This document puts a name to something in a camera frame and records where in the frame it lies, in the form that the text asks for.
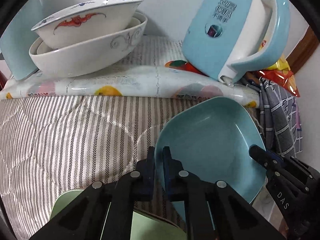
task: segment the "light green bowl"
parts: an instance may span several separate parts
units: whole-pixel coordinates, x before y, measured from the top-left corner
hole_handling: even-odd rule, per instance
[[[55,201],[50,219],[72,202],[83,189],[72,189],[64,192]],[[144,213],[133,212],[131,240],[186,240],[187,235],[180,228],[155,219]]]

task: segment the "white ceramic bowl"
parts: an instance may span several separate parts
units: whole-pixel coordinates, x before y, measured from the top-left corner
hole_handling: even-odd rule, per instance
[[[32,31],[52,49],[115,33],[126,28],[143,0],[92,0],[58,11]]]
[[[129,29],[131,27],[135,27],[137,25],[141,24],[140,20],[138,20],[137,18],[135,17],[132,17],[131,18],[131,21],[129,22],[128,26],[126,27],[126,29]],[[40,54],[44,54],[44,53],[47,53],[47,52],[50,52],[50,51],[53,51],[54,49],[50,48],[47,44],[45,44],[45,42],[43,41],[38,49],[37,49],[37,55],[40,55]]]
[[[29,55],[35,65],[49,76],[74,77],[96,72],[127,56],[140,42],[148,19],[140,13],[135,13],[134,17],[141,24],[40,55],[37,55],[37,49],[43,41],[38,38],[31,45]]]

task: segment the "red bat painting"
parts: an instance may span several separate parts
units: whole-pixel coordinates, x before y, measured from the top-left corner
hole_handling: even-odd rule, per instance
[[[71,21],[63,21],[60,22],[53,30],[53,35],[54,31],[60,27],[60,26],[74,26],[74,27],[79,27],[82,23],[85,23],[87,20],[91,19],[92,16],[97,15],[97,14],[103,14],[105,17],[107,17],[104,13],[88,13],[84,17],[80,17],[80,15],[77,15],[75,17],[71,18]]]

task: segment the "red packaging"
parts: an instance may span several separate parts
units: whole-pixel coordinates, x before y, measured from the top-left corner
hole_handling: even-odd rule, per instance
[[[291,70],[259,70],[255,72],[259,77],[272,80],[287,89],[292,95],[300,97],[294,74]]]

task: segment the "teal object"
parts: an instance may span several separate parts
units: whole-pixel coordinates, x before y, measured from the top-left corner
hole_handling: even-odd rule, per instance
[[[260,134],[243,106],[216,97],[199,103],[172,118],[156,143],[157,177],[164,188],[162,149],[170,147],[173,159],[201,180],[226,181],[247,202],[252,202],[264,184],[266,171],[249,156],[249,147],[265,149]],[[184,203],[173,202],[185,219]]]
[[[39,37],[31,28],[44,18],[40,0],[28,0],[0,38],[2,55],[16,80],[38,70],[29,56],[30,46]]]
[[[182,44],[183,55],[197,69],[218,80],[247,19],[252,0],[228,0],[236,9],[230,19],[221,22],[215,17],[220,0],[204,0],[192,20]],[[208,36],[210,25],[221,26],[222,34],[213,39]]]
[[[201,72],[219,80],[220,71],[233,49],[236,49],[235,44],[248,20],[251,4],[252,0],[204,0],[182,44],[186,59]],[[231,77],[233,82],[240,80],[247,71],[261,70],[273,65],[281,57],[290,28],[288,0],[276,0],[275,17],[276,26],[271,40],[268,41],[268,47],[259,54],[248,55],[243,62],[231,64],[237,72],[235,77]]]

